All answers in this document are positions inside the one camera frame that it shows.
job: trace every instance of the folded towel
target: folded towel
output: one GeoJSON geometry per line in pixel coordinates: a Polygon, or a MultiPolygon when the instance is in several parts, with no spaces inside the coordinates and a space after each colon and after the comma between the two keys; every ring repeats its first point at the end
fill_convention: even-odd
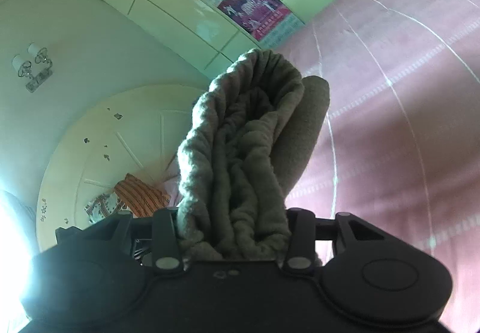
{"type": "Polygon", "coordinates": [[[327,82],[306,80],[303,103],[300,72],[279,54],[255,50],[198,100],[178,149],[177,232],[187,258],[274,260],[286,252],[285,196],[307,165],[329,104],[327,82]]]}

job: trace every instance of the cloth fold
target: cloth fold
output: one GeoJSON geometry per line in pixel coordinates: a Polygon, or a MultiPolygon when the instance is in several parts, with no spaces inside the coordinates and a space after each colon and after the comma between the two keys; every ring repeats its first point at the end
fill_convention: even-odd
{"type": "MultiPolygon", "coordinates": [[[[187,258],[274,260],[286,252],[285,196],[296,182],[292,178],[298,179],[307,165],[329,103],[328,84],[318,80],[322,98],[316,101],[322,106],[313,111],[317,123],[310,118],[304,124],[312,131],[305,132],[310,139],[298,148],[307,155],[294,162],[293,171],[281,160],[275,166],[291,175],[280,177],[285,185],[270,156],[305,92],[290,62],[272,51],[251,51],[198,100],[193,126],[178,149],[183,199],[177,232],[187,258]]],[[[282,143],[283,148],[291,145],[294,139],[282,143]]]]}

